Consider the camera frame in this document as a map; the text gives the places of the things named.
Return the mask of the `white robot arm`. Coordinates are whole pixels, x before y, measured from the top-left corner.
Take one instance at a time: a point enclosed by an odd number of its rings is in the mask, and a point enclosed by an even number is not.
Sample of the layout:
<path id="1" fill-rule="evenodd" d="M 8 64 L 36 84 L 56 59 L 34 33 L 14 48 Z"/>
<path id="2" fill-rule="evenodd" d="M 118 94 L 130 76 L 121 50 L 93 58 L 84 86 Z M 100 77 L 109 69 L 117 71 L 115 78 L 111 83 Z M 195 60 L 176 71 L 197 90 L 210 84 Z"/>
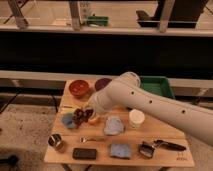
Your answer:
<path id="1" fill-rule="evenodd" d="M 104 115 L 116 105 L 137 109 L 213 146 L 213 110 L 176 101 L 140 88 L 140 77 L 125 72 L 88 100 L 94 115 Z"/>

